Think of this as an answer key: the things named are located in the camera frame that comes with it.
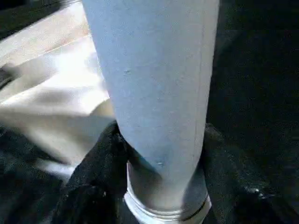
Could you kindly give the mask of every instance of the white fabric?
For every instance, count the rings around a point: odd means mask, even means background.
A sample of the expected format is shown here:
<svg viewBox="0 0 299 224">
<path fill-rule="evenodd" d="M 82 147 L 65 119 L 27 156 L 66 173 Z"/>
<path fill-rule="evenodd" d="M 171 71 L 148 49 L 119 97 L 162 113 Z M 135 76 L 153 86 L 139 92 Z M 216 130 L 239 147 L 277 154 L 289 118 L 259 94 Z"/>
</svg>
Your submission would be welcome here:
<svg viewBox="0 0 299 224">
<path fill-rule="evenodd" d="M 90 36 L 11 68 L 18 76 L 0 91 L 0 122 L 49 154 L 80 163 L 112 120 Z"/>
</svg>

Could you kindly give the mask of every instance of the beige surface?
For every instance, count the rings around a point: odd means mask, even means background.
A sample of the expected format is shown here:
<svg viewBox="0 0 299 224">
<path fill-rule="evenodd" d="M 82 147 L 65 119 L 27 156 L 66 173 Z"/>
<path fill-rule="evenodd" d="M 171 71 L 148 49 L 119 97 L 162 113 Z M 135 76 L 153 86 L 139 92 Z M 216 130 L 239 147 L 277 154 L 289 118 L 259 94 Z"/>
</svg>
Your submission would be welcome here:
<svg viewBox="0 0 299 224">
<path fill-rule="evenodd" d="M 88 34 L 83 6 L 74 3 L 0 42 L 0 67 L 19 65 Z"/>
</svg>

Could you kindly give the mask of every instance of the white cloth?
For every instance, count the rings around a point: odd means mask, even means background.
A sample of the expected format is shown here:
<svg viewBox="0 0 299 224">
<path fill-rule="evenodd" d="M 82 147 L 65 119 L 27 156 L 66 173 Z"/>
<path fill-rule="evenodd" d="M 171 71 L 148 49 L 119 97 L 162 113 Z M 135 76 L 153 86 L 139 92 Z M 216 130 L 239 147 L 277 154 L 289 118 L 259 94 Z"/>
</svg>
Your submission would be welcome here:
<svg viewBox="0 0 299 224">
<path fill-rule="evenodd" d="M 92 38 L 83 37 L 11 72 L 18 78 L 0 91 L 0 122 L 56 158 L 80 163 L 113 119 L 111 105 L 104 103 L 109 96 Z"/>
</svg>

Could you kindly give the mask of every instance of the white cylinder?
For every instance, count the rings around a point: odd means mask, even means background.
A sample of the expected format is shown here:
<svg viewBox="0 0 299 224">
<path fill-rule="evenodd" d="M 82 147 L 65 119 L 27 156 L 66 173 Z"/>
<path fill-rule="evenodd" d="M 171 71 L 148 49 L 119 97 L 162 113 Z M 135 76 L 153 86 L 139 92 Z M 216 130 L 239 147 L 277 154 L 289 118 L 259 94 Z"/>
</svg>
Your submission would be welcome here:
<svg viewBox="0 0 299 224">
<path fill-rule="evenodd" d="M 120 131 L 136 150 L 126 201 L 141 223 L 185 223 L 206 200 L 196 168 L 218 2 L 83 1 Z"/>
</svg>

